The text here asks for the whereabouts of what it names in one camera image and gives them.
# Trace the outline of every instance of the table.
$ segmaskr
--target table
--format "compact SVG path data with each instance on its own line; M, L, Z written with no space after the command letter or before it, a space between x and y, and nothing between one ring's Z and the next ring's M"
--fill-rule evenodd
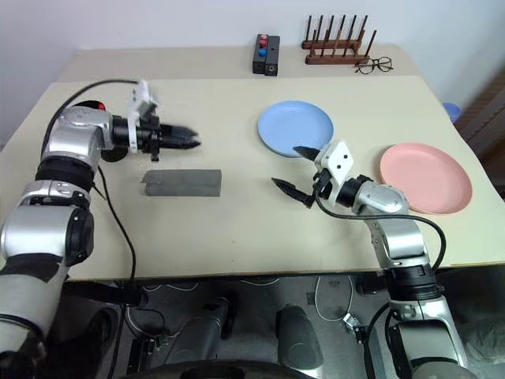
M62 80L71 79L71 71L67 69ZM203 143L190 151L162 151L159 163L142 154L130 154L118 163L101 163L114 207L137 249L137 277L379 268L363 222L334 220L319 209L308 210L271 182L270 177L284 178L309 191L315 173L308 160L276 155L257 134L260 113L287 99L314 103L330 115L335 137L350 146L354 176L378 178L381 154L397 143L431 144L452 155L469 174L473 199L457 214L429 216L447 235L443 267L503 262L503 201L424 80L415 73L392 74L398 71L376 76L354 74L351 69L339 77L251 74L248 78L152 80L162 101L160 118L191 126ZM118 72L116 77L124 74ZM33 180L43 130L52 112L84 85L78 81L53 83L0 153L2 220L25 184ZM99 99L113 114L125 115L129 90L123 84L111 84L92 90L85 99ZM221 169L221 197L143 195L140 180L147 170L192 168ZM73 267L70 275L75 280L126 278L130 270L128 247L104 201L95 193L92 197L95 250L84 263ZM434 261L439 248L436 233L425 225L420 228Z

